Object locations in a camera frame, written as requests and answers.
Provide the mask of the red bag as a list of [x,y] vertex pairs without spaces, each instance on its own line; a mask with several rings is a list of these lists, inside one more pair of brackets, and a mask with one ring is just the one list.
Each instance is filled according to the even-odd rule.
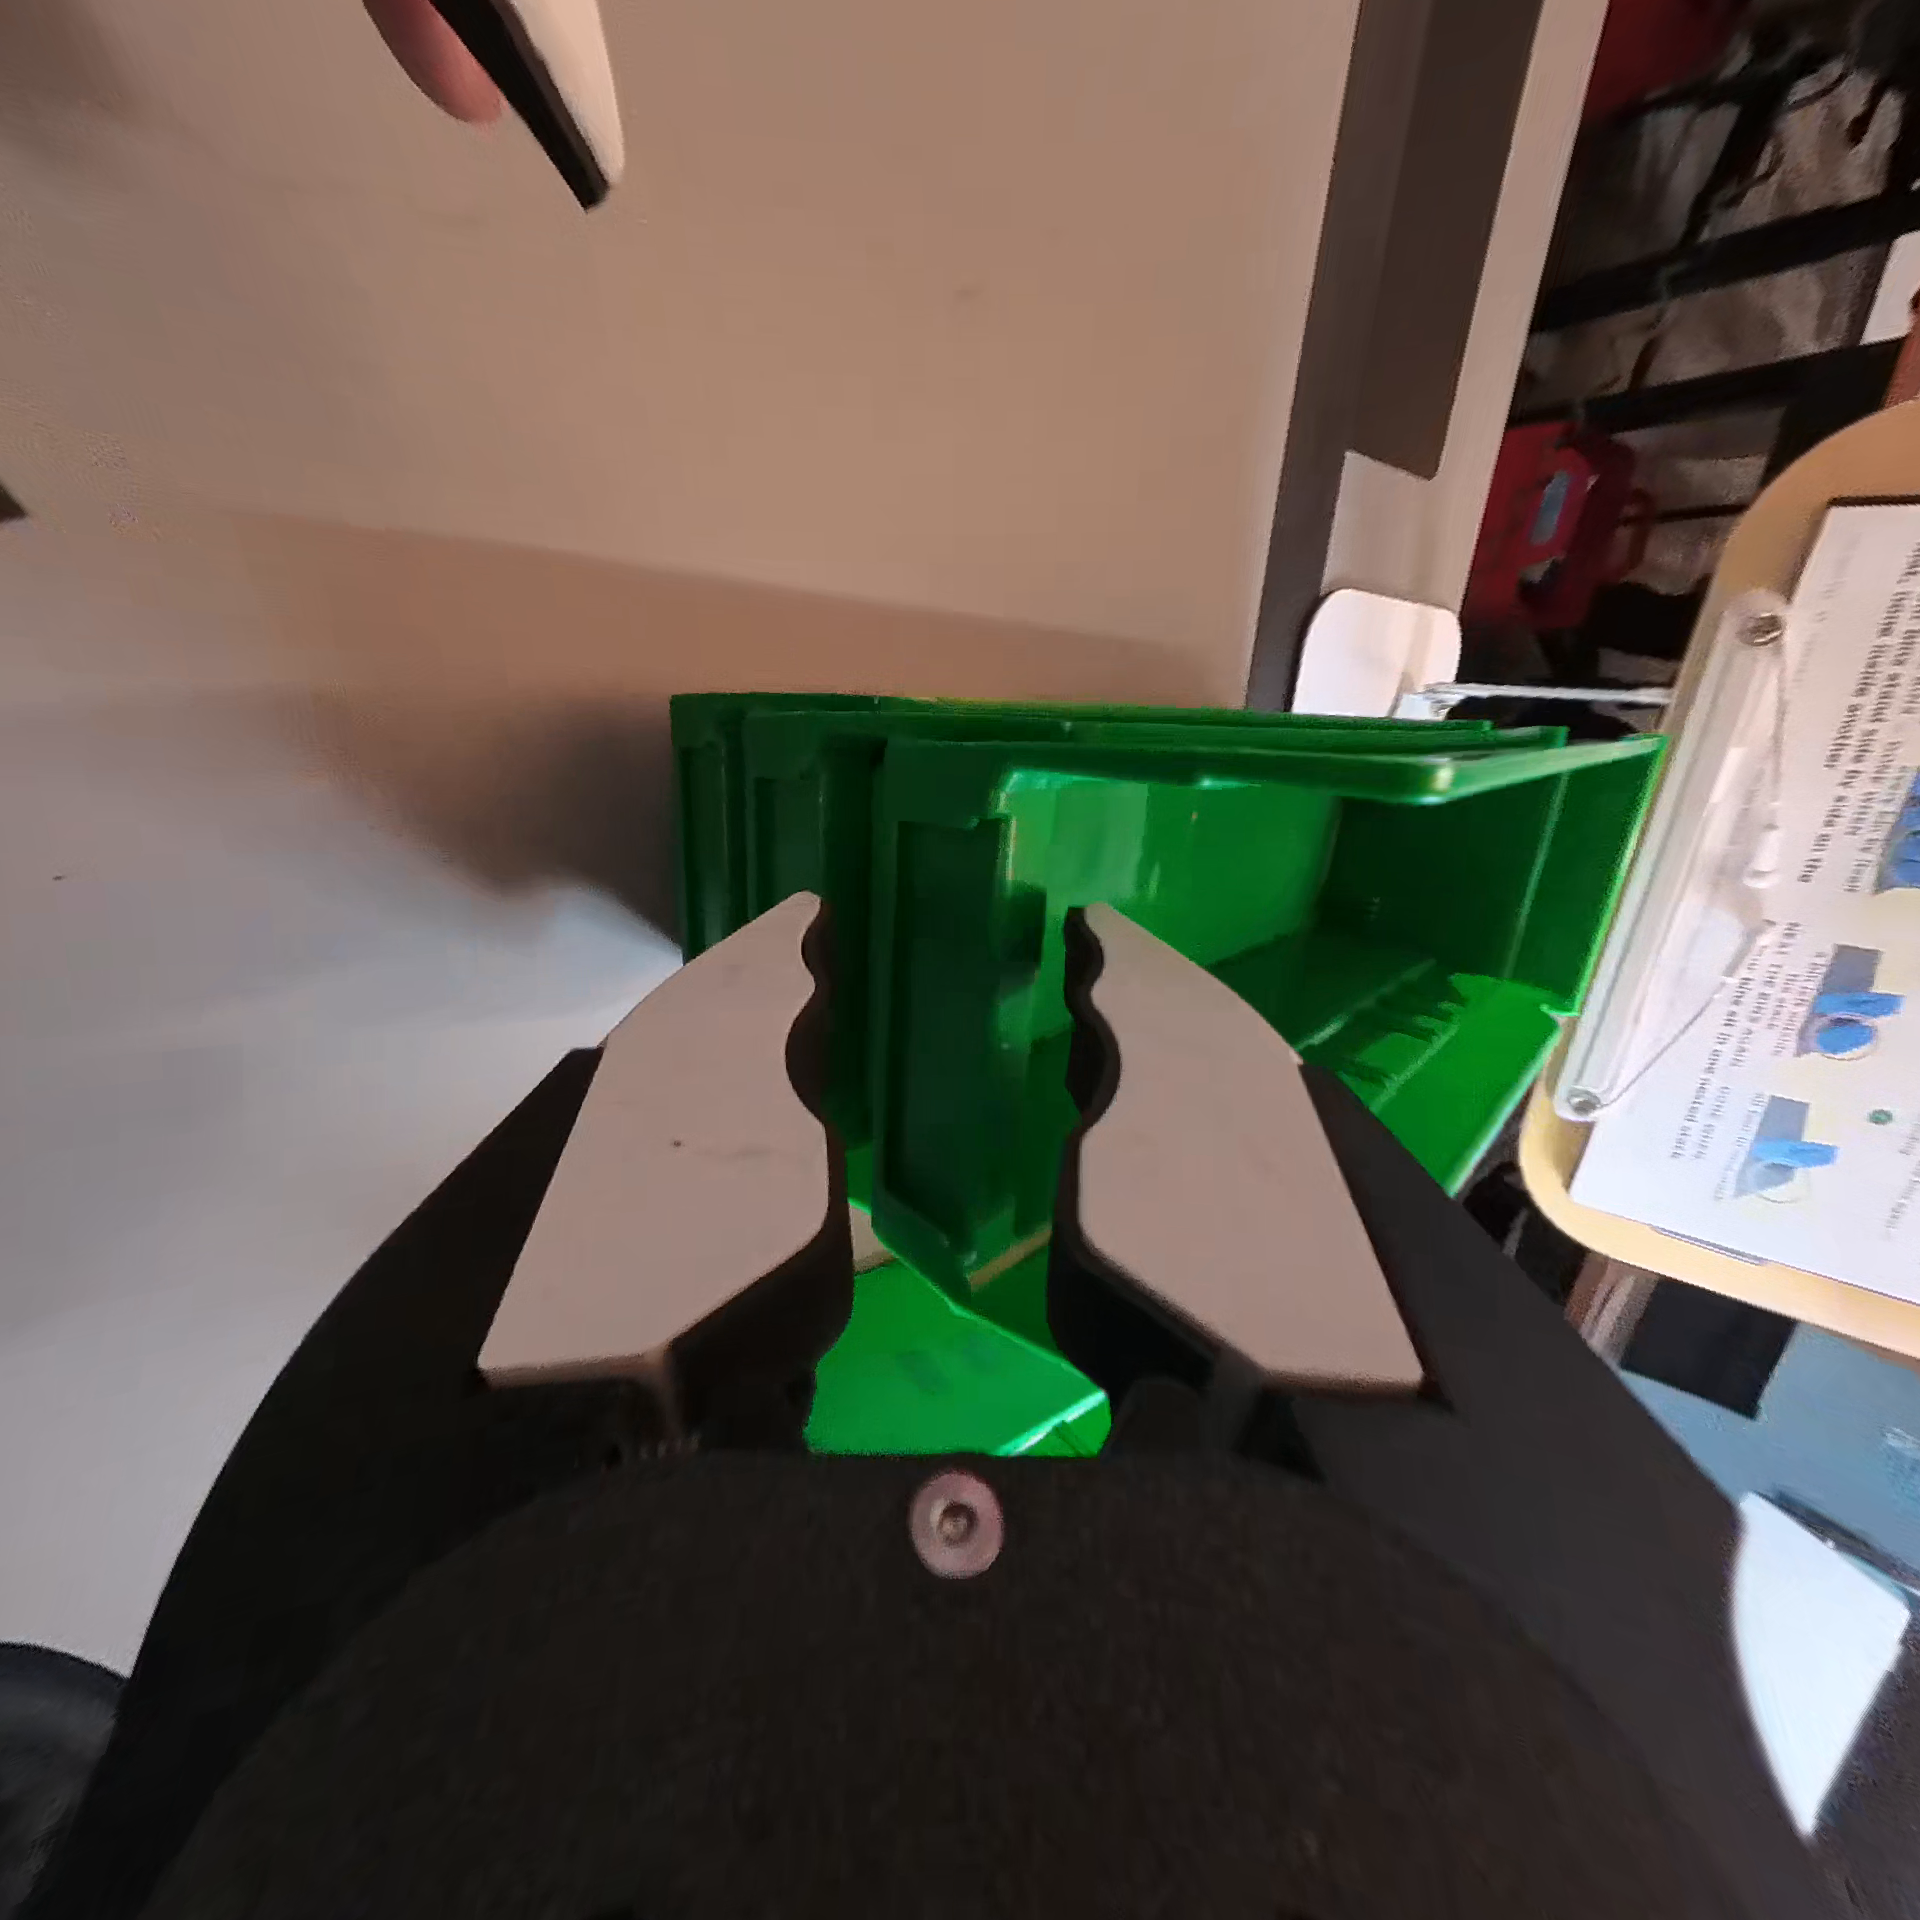
[[1618,579],[1616,551],[1639,494],[1635,455],[1568,421],[1501,435],[1471,570],[1463,631],[1570,633]]

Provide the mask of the person's left hand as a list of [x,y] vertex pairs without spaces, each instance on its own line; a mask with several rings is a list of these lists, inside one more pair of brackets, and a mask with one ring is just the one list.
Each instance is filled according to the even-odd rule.
[[487,129],[505,103],[432,2],[363,2],[406,79],[456,123]]

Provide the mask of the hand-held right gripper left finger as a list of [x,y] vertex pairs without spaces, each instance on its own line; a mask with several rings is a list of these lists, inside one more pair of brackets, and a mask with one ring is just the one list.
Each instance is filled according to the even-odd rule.
[[803,1426],[848,1326],[830,971],[830,907],[792,893],[607,1030],[477,1351],[487,1385],[642,1385],[682,1433],[760,1404]]

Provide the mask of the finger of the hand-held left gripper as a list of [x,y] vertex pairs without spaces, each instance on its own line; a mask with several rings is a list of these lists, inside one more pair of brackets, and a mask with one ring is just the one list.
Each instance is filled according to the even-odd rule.
[[582,209],[606,204],[626,147],[595,2],[433,2]]

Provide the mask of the white instruction sheet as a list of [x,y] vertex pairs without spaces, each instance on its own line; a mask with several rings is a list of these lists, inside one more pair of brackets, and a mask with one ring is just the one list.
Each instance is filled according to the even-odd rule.
[[1721,614],[1552,1105],[1570,1197],[1915,1302],[1918,507]]

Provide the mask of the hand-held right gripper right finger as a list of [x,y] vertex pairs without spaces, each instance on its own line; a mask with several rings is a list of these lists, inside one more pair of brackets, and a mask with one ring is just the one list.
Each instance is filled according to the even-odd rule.
[[1425,1412],[1425,1363],[1295,1049],[1089,903],[1064,926],[1070,1092],[1046,1329],[1110,1444],[1326,1444]]

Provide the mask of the white desk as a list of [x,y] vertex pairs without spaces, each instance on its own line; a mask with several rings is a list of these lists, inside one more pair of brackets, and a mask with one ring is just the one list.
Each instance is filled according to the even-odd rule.
[[[1427,283],[1390,263],[1427,5],[1354,5],[1275,519]],[[1381,333],[1374,306],[1399,309]],[[232,1433],[309,1319],[513,1100],[666,967],[673,903],[488,878],[321,756],[312,718],[3,701],[3,1639],[128,1665]]]

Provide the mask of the wooden display board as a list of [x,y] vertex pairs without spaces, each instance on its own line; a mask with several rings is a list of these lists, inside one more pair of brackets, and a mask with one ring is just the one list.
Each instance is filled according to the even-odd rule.
[[[1767,483],[1754,503],[1742,513],[1721,548],[1671,690],[1663,726],[1669,755],[1653,815],[1639,839],[1641,858],[1653,853],[1655,825],[1661,820],[1669,794],[1689,767],[1694,746],[1712,725],[1717,690],[1703,690],[1703,684],[1721,673],[1721,623],[1728,611],[1745,594],[1792,589],[1829,503],[1839,497],[1915,497],[1915,484],[1918,402],[1902,401],[1814,444]],[[1635,1266],[1657,1281],[1686,1282],[1726,1301],[1776,1311],[1915,1366],[1918,1310],[1913,1302],[1847,1287],[1789,1265],[1751,1265],[1639,1220],[1582,1206],[1570,1194],[1570,1182],[1590,1126],[1563,1117],[1552,1105],[1565,1051],[1568,1044],[1558,1043],[1526,1100],[1520,1126],[1520,1175],[1526,1196],[1558,1231],[1579,1243],[1587,1257]]]

